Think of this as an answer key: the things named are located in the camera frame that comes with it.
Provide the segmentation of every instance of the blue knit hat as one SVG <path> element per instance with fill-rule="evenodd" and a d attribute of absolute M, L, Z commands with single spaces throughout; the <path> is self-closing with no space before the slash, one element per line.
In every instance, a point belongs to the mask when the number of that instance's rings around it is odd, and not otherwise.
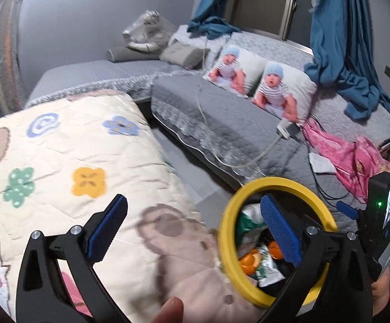
<path fill-rule="evenodd" d="M 269 74 L 276 74 L 280 78 L 283 78 L 283 68 L 280 64 L 278 63 L 270 63 L 268 64 L 267 69 L 265 69 L 265 75 Z"/>
<path fill-rule="evenodd" d="M 240 55 L 240 50 L 237 46 L 230 46 L 225 50 L 224 55 L 233 55 L 235 58 L 238 58 Z"/>

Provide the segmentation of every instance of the silver screw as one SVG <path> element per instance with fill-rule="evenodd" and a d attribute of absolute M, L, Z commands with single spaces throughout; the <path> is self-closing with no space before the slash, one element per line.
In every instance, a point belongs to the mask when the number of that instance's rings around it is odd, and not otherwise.
<path fill-rule="evenodd" d="M 356 240 L 356 234 L 355 234 L 354 232 L 349 232 L 349 233 L 347 234 L 347 238 L 348 238 L 349 240 Z"/>
<path fill-rule="evenodd" d="M 79 234 L 80 232 L 81 232 L 81 226 L 73 226 L 73 227 L 71 227 L 71 234 L 73 234 L 73 235 L 77 235 L 77 234 Z"/>
<path fill-rule="evenodd" d="M 318 229 L 316 227 L 314 227 L 314 226 L 308 226 L 306 231 L 311 236 L 314 236 L 315 234 L 318 234 Z"/>
<path fill-rule="evenodd" d="M 38 239 L 40 237 L 40 235 L 41 235 L 41 231 L 34 231 L 31 234 L 31 238 L 32 239 Z"/>

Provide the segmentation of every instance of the blue curtain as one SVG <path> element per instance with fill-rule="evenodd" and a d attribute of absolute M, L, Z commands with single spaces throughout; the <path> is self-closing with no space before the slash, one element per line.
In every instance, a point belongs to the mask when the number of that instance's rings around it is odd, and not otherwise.
<path fill-rule="evenodd" d="M 310 35 L 314 59 L 305 72 L 313 82 L 336 88 L 355 121 L 368 119 L 379 103 L 390 112 L 373 65 L 371 32 L 368 0 L 317 1 Z"/>
<path fill-rule="evenodd" d="M 188 32 L 200 33 L 209 40 L 224 34 L 241 32 L 240 29 L 229 25 L 224 19 L 226 2 L 228 0 L 201 0 L 195 17 L 188 25 Z"/>

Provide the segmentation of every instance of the white power cord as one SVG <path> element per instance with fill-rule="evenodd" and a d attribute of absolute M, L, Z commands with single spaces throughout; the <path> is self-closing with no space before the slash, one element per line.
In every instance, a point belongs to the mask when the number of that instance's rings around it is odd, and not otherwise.
<path fill-rule="evenodd" d="M 207 48 L 207 38 L 205 39 L 205 45 L 204 45 L 204 48 L 202 50 L 202 69 L 204 69 L 204 65 L 205 65 L 205 49 L 206 48 Z M 205 127 L 207 129 L 206 137 L 207 137 L 208 144 L 210 146 L 210 152 L 218 160 L 218 162 L 220 162 L 222 165 L 228 166 L 228 167 L 233 168 L 233 169 L 242 169 L 244 167 L 252 165 L 252 164 L 256 163 L 258 160 L 262 159 L 265 155 L 267 155 L 268 152 L 271 151 L 271 149 L 282 139 L 282 137 L 285 138 L 285 136 L 283 135 L 282 131 L 280 130 L 279 131 L 280 133 L 277 135 L 277 138 L 261 154 L 259 154 L 256 158 L 250 160 L 246 164 L 243 164 L 243 165 L 230 165 L 230 164 L 227 164 L 227 163 L 223 162 L 222 160 L 220 160 L 220 158 L 217 156 L 216 152 L 214 151 L 214 148 L 213 148 L 213 145 L 212 145 L 212 141 L 210 139 L 210 131 L 211 130 L 210 130 L 209 125 L 207 124 L 207 119 L 206 119 L 206 117 L 204 115 L 204 112 L 201 109 L 201 104 L 199 102 L 199 94 L 202 91 L 202 82 L 201 81 L 202 81 L 202 79 L 199 79 L 199 88 L 198 88 L 198 91 L 196 92 L 196 103 L 198 105 L 198 109 L 199 109 L 199 111 L 200 111 L 200 113 L 202 115 L 202 118 L 204 120 L 204 125 L 205 125 Z"/>

